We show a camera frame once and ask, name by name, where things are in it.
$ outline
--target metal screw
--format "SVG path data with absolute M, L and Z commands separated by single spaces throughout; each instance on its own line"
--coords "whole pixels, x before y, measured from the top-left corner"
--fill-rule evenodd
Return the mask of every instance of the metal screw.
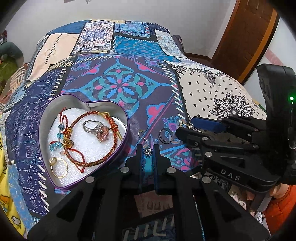
M 203 178 L 202 178 L 202 181 L 203 181 L 204 183 L 210 183 L 210 182 L 211 182 L 211 179 L 210 179 L 209 177 L 203 177 Z
M 173 168 L 173 167 L 169 167 L 169 168 L 167 169 L 167 172 L 170 173 L 170 174 L 173 174 L 173 173 L 176 172 L 176 169 Z
M 129 172 L 129 168 L 128 167 L 122 167 L 122 168 L 120 168 L 120 171 L 122 173 L 128 173 Z
M 87 183 L 92 183 L 92 182 L 94 181 L 94 177 L 89 176 L 89 177 L 87 177 L 87 178 L 85 179 L 85 181 L 86 181 Z
M 211 153 L 210 151 L 207 151 L 206 153 L 205 153 L 205 156 L 207 156 L 207 157 L 211 157 L 213 155 L 213 153 Z

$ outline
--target brown door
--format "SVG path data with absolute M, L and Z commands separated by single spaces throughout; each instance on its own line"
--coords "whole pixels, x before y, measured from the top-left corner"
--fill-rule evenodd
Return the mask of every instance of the brown door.
M 277 13 L 266 0 L 237 0 L 212 58 L 213 66 L 243 82 L 266 50 L 276 19 Z

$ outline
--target patchwork tablecloth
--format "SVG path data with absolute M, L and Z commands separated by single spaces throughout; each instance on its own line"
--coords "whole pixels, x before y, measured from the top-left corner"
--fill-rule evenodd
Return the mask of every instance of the patchwork tablecloth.
M 25 79 L 0 123 L 11 196 L 17 199 L 21 220 L 30 221 L 27 230 L 65 195 L 48 180 L 37 132 L 42 111 L 59 94 L 117 102 L 130 119 L 129 155 L 135 154 L 137 144 L 159 144 L 161 154 L 184 172 L 199 163 L 176 137 L 170 144 L 161 143 L 161 128 L 174 132 L 180 122 L 189 122 L 188 114 L 266 117 L 236 80 L 187 59 L 169 30 L 155 23 L 86 20 L 57 28 L 37 44 Z M 147 143 L 139 139 L 140 129 L 146 130 Z M 153 183 L 150 158 L 144 169 L 146 184 Z

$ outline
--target silver ring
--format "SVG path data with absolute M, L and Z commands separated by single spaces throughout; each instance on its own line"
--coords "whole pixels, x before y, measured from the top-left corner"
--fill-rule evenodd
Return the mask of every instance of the silver ring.
M 85 126 L 85 124 L 88 123 L 88 122 L 96 122 L 96 123 L 99 123 L 99 124 L 96 125 L 96 127 L 94 129 L 92 129 L 92 128 L 88 128 L 88 127 Z M 100 122 L 100 121 L 97 121 L 97 120 L 87 120 L 87 121 L 83 122 L 82 128 L 87 133 L 97 134 L 102 125 L 103 125 L 103 123 Z
M 162 136 L 161 136 L 161 132 L 162 131 L 167 131 L 167 132 L 169 132 L 169 134 L 170 134 L 170 137 L 169 137 L 169 140 L 167 141 L 167 140 L 164 140 L 163 138 L 162 138 Z M 169 129 L 169 128 L 162 128 L 162 129 L 160 129 L 160 131 L 159 131 L 159 133 L 158 133 L 158 138 L 159 138 L 159 140 L 162 142 L 162 143 L 164 143 L 164 144 L 170 144 L 172 141 L 173 141 L 173 135 L 174 135 L 174 133 Z

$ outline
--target earring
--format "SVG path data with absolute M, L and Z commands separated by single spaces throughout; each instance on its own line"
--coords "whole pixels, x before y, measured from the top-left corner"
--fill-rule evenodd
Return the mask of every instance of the earring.
M 139 136 L 140 139 L 143 138 L 143 139 L 144 139 L 144 142 L 147 143 L 147 142 L 148 142 L 147 139 L 146 139 L 145 137 L 143 137 L 143 136 L 142 136 L 142 137 L 140 136 L 140 133 L 141 133 L 141 132 L 145 132 L 145 131 L 147 131 L 147 130 L 139 130 L 139 132 L 138 132 L 138 136 Z M 150 149 L 149 147 L 145 147 L 145 148 L 143 149 L 143 154 L 144 154 L 145 156 L 147 156 L 147 157 L 151 157 L 151 156 L 152 156 L 152 149 Z

